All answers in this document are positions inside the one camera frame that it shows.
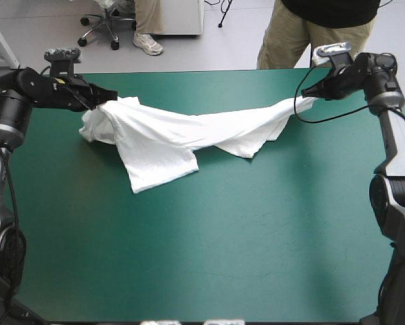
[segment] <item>white t-shirt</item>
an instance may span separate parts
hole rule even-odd
[[[297,98],[297,111],[315,98]],[[193,151],[217,146],[252,158],[266,141],[278,138],[293,113],[293,98],[273,106],[216,114],[185,115],[119,98],[83,115],[80,134],[89,142],[115,144],[134,193],[198,170]]]

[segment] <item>black shirt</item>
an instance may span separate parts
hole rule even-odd
[[[329,28],[354,27],[370,22],[380,0],[281,0],[291,12]]]

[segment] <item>white cabinet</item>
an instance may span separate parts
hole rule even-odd
[[[200,35],[204,0],[162,0],[164,35]]]

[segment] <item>person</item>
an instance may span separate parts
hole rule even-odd
[[[161,0],[119,0],[115,9],[121,16],[135,13],[133,44],[136,47],[143,49],[149,56],[158,56],[163,52],[162,45],[151,36],[163,32]]]
[[[294,68],[311,48],[351,43],[356,57],[375,23],[379,0],[276,0],[258,54],[258,69]]]

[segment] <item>green tabletop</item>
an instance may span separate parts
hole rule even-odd
[[[305,72],[86,78],[148,106],[203,114],[293,97]],[[363,98],[320,100],[304,115],[339,114]],[[80,114],[35,110],[12,158],[28,238],[18,299],[43,317],[357,322],[375,310],[391,249],[368,201],[385,155],[367,110],[320,125],[292,117],[253,160],[199,150],[199,172],[137,195],[115,146],[87,143],[80,127]]]

